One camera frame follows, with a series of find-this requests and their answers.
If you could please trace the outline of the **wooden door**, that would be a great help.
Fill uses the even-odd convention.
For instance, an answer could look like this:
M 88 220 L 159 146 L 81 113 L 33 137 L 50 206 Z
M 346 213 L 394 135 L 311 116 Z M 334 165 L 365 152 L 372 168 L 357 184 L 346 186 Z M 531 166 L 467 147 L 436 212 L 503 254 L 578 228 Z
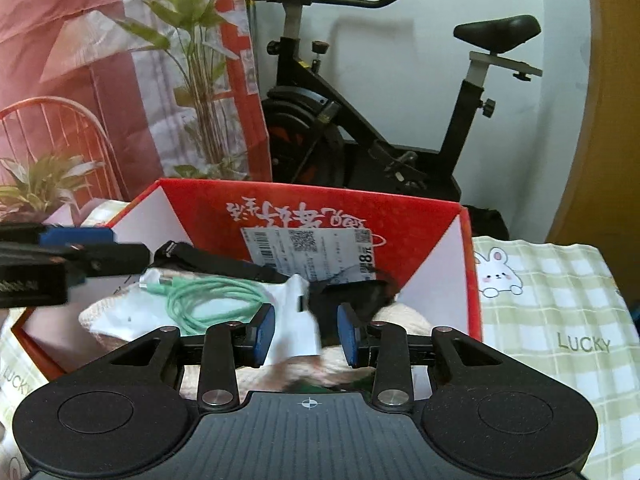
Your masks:
M 550 242 L 639 264 L 639 0 L 589 0 L 586 108 Z

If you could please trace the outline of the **white cloth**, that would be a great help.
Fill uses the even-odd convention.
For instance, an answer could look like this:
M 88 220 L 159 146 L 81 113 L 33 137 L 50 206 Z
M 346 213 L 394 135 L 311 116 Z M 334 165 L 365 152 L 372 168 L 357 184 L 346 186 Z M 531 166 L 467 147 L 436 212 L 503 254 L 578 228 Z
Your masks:
M 221 275 L 146 271 L 91 325 L 93 333 L 132 341 L 162 326 L 182 336 L 201 335 L 223 322 L 250 322 L 262 304 L 276 312 L 276 330 L 266 357 L 276 364 L 320 353 L 317 322 L 306 309 L 308 282 L 299 275 L 282 284 L 262 284 Z

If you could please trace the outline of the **checkered bunny tablecloth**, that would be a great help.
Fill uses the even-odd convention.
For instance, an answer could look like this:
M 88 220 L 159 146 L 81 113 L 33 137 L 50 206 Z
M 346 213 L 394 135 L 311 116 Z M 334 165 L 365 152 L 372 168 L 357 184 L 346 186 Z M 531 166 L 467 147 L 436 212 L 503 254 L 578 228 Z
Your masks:
M 473 250 L 484 343 L 573 387 L 593 405 L 599 432 L 588 479 L 639 479 L 639 336 L 600 252 L 489 236 L 474 237 Z M 506 272 L 512 285 L 489 283 L 480 271 Z M 66 307 L 37 309 L 27 328 L 72 370 L 107 352 L 79 322 L 99 300 L 78 296 Z M 396 298 L 374 318 L 410 335 L 431 335 L 435 326 Z M 1 364 L 11 365 L 1 379 L 1 419 L 8 422 L 17 401 L 46 380 L 35 358 L 18 351 L 17 335 L 2 330 L 2 337 L 15 339 L 1 344 Z

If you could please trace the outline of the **black exercise bike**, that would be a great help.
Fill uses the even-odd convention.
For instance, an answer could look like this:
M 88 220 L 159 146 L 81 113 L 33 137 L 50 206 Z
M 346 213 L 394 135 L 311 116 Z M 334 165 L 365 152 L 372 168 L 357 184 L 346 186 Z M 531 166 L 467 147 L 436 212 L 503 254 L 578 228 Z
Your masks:
M 523 184 L 541 27 L 434 0 L 250 0 L 273 180 L 498 208 Z

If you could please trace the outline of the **green cloth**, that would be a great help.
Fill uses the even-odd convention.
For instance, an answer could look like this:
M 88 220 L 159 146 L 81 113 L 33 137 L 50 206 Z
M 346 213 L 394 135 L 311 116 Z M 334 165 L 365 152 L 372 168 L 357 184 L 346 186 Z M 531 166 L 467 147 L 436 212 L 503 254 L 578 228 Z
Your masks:
M 326 386 L 315 385 L 311 382 L 305 382 L 304 380 L 296 380 L 291 385 L 285 387 L 286 393 L 334 393 L 334 392 L 346 392 L 348 388 L 344 385 L 338 386 Z

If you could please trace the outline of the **red printed backdrop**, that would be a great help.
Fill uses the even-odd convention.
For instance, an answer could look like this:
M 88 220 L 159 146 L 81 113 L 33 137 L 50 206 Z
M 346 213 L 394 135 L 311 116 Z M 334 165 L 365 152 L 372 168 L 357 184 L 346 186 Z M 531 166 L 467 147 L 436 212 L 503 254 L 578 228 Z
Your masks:
M 246 0 L 1 0 L 1 218 L 267 181 Z

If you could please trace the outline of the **black and grey cloth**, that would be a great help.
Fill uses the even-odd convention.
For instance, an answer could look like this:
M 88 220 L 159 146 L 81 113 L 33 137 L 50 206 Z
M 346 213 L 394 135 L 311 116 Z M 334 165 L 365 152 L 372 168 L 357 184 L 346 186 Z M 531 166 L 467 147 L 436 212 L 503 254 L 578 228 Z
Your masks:
M 336 346 L 337 308 L 349 304 L 360 321 L 370 322 L 382 307 L 394 302 L 399 292 L 398 281 L 385 271 L 373 269 L 372 280 L 340 283 L 340 278 L 352 278 L 355 272 L 344 271 L 329 280 L 312 282 L 309 286 L 307 307 L 318 324 L 322 347 Z

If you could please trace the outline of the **red cardboard box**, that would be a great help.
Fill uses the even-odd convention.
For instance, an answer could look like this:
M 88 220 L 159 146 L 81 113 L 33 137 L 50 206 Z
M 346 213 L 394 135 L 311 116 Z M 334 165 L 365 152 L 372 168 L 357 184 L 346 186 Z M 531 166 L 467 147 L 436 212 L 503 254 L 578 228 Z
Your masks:
M 110 221 L 116 240 L 183 242 L 310 282 L 378 278 L 435 326 L 482 333 L 470 217 L 446 200 L 269 182 L 162 179 Z

